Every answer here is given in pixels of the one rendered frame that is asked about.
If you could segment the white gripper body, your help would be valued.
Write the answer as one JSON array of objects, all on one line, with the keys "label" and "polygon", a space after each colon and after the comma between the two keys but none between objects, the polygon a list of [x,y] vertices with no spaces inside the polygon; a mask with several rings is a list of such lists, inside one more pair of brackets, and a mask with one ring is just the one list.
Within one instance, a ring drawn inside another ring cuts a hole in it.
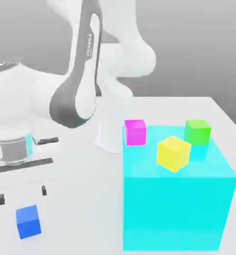
[{"label": "white gripper body", "polygon": [[28,161],[19,165],[0,166],[0,188],[54,177],[53,159]]}]

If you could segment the small blue cube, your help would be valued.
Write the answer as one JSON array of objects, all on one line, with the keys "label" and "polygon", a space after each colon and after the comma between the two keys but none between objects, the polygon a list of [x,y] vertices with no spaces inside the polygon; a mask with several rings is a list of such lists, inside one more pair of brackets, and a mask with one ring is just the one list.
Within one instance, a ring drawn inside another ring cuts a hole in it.
[{"label": "small blue cube", "polygon": [[41,234],[41,226],[36,205],[17,209],[16,225],[20,239]]}]

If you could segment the small magenta cube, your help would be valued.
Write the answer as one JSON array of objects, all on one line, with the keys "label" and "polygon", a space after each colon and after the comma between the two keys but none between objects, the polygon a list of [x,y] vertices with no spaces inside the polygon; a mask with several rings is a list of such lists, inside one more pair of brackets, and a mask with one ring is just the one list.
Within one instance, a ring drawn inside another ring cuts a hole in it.
[{"label": "small magenta cube", "polygon": [[125,120],[124,138],[126,146],[146,145],[147,127],[144,120]]}]

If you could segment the small yellow cube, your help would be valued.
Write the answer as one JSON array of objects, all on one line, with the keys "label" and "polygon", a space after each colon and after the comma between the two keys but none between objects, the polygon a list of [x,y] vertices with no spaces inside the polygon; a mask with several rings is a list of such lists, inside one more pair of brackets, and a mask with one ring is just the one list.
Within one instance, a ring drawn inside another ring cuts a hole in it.
[{"label": "small yellow cube", "polygon": [[172,171],[177,172],[189,163],[191,144],[170,136],[158,143],[157,164]]}]

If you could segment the small green cube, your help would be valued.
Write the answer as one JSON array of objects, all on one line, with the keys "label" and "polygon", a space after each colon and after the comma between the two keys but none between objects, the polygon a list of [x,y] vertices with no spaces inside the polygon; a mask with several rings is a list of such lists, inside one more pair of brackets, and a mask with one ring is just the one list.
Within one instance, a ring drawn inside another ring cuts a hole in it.
[{"label": "small green cube", "polygon": [[206,120],[186,120],[184,139],[191,145],[207,145],[210,140],[211,126]]}]

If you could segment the large cyan box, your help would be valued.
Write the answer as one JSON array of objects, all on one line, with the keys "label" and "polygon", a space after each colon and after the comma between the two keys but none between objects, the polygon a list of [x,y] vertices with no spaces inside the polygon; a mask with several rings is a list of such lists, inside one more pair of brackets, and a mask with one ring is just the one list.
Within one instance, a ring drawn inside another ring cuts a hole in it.
[{"label": "large cyan box", "polygon": [[156,162],[157,145],[184,137],[183,126],[149,126],[145,146],[124,146],[123,250],[216,251],[236,174],[213,140],[194,146],[174,173]]}]

